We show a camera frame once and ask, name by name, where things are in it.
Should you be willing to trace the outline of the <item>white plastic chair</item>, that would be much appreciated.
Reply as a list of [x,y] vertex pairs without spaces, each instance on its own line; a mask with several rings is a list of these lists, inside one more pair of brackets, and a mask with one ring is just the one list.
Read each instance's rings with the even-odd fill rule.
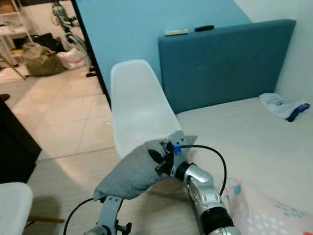
[[1,227],[0,235],[22,235],[34,222],[63,224],[64,219],[29,215],[33,204],[33,191],[25,183],[0,184]]
[[154,70],[145,60],[123,61],[112,67],[110,96],[120,159],[146,141],[165,139],[181,130]]

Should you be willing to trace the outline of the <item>white plastic bag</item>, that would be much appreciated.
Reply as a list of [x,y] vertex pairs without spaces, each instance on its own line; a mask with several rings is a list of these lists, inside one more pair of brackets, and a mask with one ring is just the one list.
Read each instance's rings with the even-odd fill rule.
[[61,60],[65,69],[73,70],[85,66],[84,54],[76,48],[72,48],[67,52],[57,53],[56,56]]

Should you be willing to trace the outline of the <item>white bed mattress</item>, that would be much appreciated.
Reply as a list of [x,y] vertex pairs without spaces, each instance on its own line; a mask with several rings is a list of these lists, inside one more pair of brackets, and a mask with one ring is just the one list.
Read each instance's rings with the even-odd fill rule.
[[313,214],[313,112],[288,122],[258,98],[178,114],[200,148],[189,159],[210,172],[217,189],[228,179]]

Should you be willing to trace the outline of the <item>white remote control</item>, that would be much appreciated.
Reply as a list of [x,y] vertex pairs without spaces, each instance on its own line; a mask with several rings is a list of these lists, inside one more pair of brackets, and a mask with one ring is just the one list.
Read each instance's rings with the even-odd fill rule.
[[165,36],[176,36],[176,35],[180,35],[180,34],[188,34],[188,30],[186,28],[175,29],[175,30],[165,31],[165,33],[164,33]]

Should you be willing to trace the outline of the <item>grey pillow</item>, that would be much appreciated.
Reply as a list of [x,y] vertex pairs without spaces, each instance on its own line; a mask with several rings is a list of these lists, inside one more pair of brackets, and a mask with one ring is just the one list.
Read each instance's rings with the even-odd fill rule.
[[170,178],[170,170],[166,170],[165,174],[155,170],[159,164],[149,155],[150,150],[165,154],[160,144],[162,141],[164,139],[149,140],[135,147],[96,186],[92,199],[100,201],[107,196],[117,196],[131,200],[156,183]]

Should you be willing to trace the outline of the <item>brown bag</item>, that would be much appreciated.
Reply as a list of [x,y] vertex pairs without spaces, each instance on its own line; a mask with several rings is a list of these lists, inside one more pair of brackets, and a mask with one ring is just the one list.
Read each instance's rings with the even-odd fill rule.
[[63,63],[54,51],[38,43],[25,43],[22,58],[29,76],[50,76],[65,71]]

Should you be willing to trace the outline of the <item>white shelf rack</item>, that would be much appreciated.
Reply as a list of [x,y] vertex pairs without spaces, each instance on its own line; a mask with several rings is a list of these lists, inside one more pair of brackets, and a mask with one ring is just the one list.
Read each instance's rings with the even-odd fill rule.
[[22,48],[14,40],[26,38],[31,42],[31,34],[21,11],[18,0],[0,0],[0,67],[3,80],[25,80],[27,74],[18,70],[22,60]]

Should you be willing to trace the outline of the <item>black door frame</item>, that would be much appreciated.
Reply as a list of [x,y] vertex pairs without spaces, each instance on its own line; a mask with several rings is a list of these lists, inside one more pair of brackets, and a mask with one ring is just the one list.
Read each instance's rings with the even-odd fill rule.
[[84,36],[84,41],[86,43],[86,48],[87,48],[87,54],[90,58],[90,61],[91,61],[92,67],[93,67],[93,72],[94,72],[94,74],[96,74],[96,77],[98,78],[98,82],[100,83],[102,93],[109,100],[110,97],[109,97],[109,92],[107,90],[107,85],[105,85],[105,83],[104,83],[103,76],[102,76],[101,71],[100,71],[100,67],[98,66],[98,62],[97,62],[96,57],[93,53],[92,45],[91,45],[91,42],[89,40],[87,29],[84,25],[83,19],[81,18],[81,13],[80,13],[80,9],[78,8],[77,0],[70,0],[70,1],[72,3],[72,7],[74,9],[74,12],[76,14],[76,18],[77,18],[78,23],[80,25],[81,32],[83,33],[83,36]]

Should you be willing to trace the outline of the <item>black bag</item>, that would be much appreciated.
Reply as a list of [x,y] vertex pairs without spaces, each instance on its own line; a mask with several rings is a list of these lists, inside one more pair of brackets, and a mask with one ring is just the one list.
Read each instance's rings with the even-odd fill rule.
[[55,53],[65,52],[65,48],[61,43],[60,38],[54,38],[53,34],[51,33],[43,35],[33,35],[31,36],[31,38],[33,38],[33,41],[35,43],[47,47]]

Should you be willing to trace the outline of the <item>white and blue cloth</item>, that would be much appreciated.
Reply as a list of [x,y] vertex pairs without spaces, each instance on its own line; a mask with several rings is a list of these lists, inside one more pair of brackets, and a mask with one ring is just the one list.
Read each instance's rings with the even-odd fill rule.
[[284,100],[275,93],[264,93],[259,96],[260,103],[276,116],[293,122],[300,115],[306,112],[311,105],[304,101]]

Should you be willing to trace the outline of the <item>blue upholstered headboard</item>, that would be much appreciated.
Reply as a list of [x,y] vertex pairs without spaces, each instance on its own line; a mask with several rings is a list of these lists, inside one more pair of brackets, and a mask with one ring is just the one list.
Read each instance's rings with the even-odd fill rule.
[[295,26],[282,19],[159,38],[162,88],[174,113],[274,92]]

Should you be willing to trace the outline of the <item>dark wooden cabinet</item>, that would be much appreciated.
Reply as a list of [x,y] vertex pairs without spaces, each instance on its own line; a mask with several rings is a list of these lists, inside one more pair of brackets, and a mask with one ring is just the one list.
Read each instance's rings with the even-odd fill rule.
[[27,183],[41,147],[10,110],[9,94],[0,95],[0,183]]

